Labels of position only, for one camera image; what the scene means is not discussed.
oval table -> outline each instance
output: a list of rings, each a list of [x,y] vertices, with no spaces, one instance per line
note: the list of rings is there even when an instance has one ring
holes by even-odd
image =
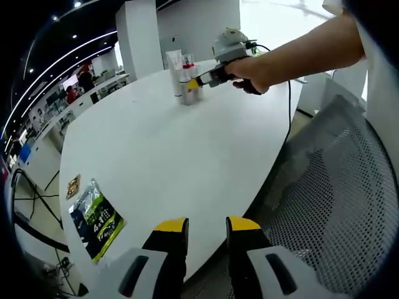
[[[210,69],[215,61],[200,63]],[[291,115],[302,85],[292,81]],[[261,96],[230,83],[179,105],[169,71],[117,90],[69,125],[60,166],[60,206],[71,259],[90,289],[102,263],[140,247],[160,222],[190,218],[189,278],[226,238],[225,218],[242,216],[267,178],[289,127],[287,83]],[[65,200],[81,175],[80,192]],[[94,264],[68,208],[95,178],[126,226]]]

green package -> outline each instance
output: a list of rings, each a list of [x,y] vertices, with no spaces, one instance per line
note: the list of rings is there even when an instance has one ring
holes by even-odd
[[[100,192],[95,179],[70,207],[69,214],[87,252],[97,263],[121,231],[123,218]]]

hand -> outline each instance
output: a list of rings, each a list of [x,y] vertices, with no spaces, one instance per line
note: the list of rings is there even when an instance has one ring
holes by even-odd
[[[224,70],[227,74],[233,74],[237,78],[249,79],[254,88],[260,92],[265,93],[269,90],[269,85],[265,82],[264,72],[260,69],[260,65],[256,57],[248,57],[241,60],[236,60],[225,66]],[[243,81],[233,82],[236,88],[243,89]]]

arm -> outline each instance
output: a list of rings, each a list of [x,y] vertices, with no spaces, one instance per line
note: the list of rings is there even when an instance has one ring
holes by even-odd
[[[232,62],[226,71],[251,79],[259,92],[265,92],[290,79],[348,67],[363,56],[355,20],[343,14],[268,53]]]

ceiling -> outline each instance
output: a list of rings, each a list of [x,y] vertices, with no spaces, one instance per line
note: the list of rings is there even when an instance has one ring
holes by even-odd
[[[156,5],[163,9],[178,1],[156,0]],[[115,14],[125,0],[81,0],[80,2],[82,5],[77,9],[74,9],[74,0],[53,0],[35,2],[34,13],[30,11],[33,7],[29,7],[32,4],[25,5],[27,11],[18,10],[22,18],[29,18],[30,21],[22,29],[10,32],[10,47],[15,46],[15,48],[8,56],[10,63],[12,63],[12,77],[8,78],[6,94],[3,96],[5,101],[2,101],[3,107],[0,109],[3,119],[2,125],[5,124],[22,94],[46,68],[76,47],[116,30]],[[59,19],[54,21],[52,16],[57,16]],[[40,84],[51,82],[71,65],[110,45],[114,45],[116,41],[116,34],[96,40],[68,55],[51,68],[23,97],[7,126],[8,135],[20,127],[21,115],[31,103],[29,95]]]

